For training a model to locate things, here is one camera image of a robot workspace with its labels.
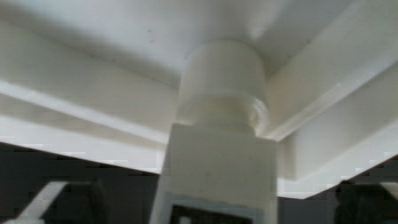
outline white column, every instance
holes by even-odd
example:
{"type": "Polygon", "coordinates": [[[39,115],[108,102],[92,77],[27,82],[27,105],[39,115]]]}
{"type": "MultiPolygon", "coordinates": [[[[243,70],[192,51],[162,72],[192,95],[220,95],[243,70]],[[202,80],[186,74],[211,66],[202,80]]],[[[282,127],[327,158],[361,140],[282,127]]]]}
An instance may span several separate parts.
{"type": "Polygon", "coordinates": [[[275,223],[275,144],[256,137],[263,86],[252,49],[234,41],[206,44],[183,74],[151,224],[275,223]]]}

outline white paint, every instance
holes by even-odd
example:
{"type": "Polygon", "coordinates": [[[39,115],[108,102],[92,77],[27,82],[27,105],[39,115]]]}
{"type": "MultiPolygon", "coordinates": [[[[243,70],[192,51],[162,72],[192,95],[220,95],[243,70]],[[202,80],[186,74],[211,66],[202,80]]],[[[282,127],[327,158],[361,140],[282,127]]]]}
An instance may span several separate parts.
{"type": "Polygon", "coordinates": [[[0,93],[167,142],[176,91],[0,23],[0,93]]]}
{"type": "Polygon", "coordinates": [[[185,124],[265,131],[265,72],[254,50],[236,41],[208,43],[190,56],[181,88],[179,118],[185,124]]]}
{"type": "MultiPolygon", "coordinates": [[[[288,138],[279,195],[297,198],[396,155],[398,84],[389,78],[382,87],[377,76],[398,59],[398,4],[355,0],[345,10],[350,1],[316,2],[0,1],[9,21],[174,87],[192,49],[220,38],[252,43],[265,71],[281,68],[265,84],[272,121],[263,136],[288,138]],[[366,83],[378,87],[369,90],[366,83]],[[353,113],[357,106],[369,110],[353,113]]],[[[0,28],[0,93],[25,101],[18,107],[48,108],[41,117],[14,116],[0,108],[2,141],[160,172],[176,89],[3,22],[0,28]],[[53,114],[73,128],[59,121],[48,124],[53,114]]]]}
{"type": "Polygon", "coordinates": [[[396,10],[396,0],[355,1],[266,82],[266,138],[284,139],[398,61],[396,10]]]}
{"type": "Polygon", "coordinates": [[[0,142],[158,173],[165,146],[0,95],[0,142]]]}
{"type": "Polygon", "coordinates": [[[284,140],[279,195],[305,198],[398,154],[398,63],[284,140]]]}
{"type": "Polygon", "coordinates": [[[0,17],[178,87],[185,57],[217,39],[250,43],[275,71],[350,2],[2,0],[0,17]]]}
{"type": "Polygon", "coordinates": [[[183,205],[277,223],[275,144],[247,133],[172,126],[151,223],[183,205]]]}

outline square column base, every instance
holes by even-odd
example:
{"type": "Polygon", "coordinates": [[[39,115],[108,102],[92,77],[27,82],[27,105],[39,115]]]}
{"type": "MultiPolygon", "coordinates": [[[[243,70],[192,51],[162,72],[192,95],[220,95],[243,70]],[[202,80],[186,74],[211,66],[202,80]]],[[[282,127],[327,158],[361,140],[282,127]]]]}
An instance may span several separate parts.
{"type": "Polygon", "coordinates": [[[151,224],[274,224],[275,217],[275,143],[176,124],[151,224]]]}

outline cylindrical column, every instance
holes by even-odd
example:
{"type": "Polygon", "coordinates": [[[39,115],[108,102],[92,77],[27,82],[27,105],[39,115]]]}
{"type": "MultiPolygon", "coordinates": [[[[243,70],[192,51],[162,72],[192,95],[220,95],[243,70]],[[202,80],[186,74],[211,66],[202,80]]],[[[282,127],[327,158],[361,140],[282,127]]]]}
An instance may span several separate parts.
{"type": "Polygon", "coordinates": [[[181,79],[178,121],[259,135],[266,126],[265,72],[254,50],[215,41],[188,59],[181,79]]]}

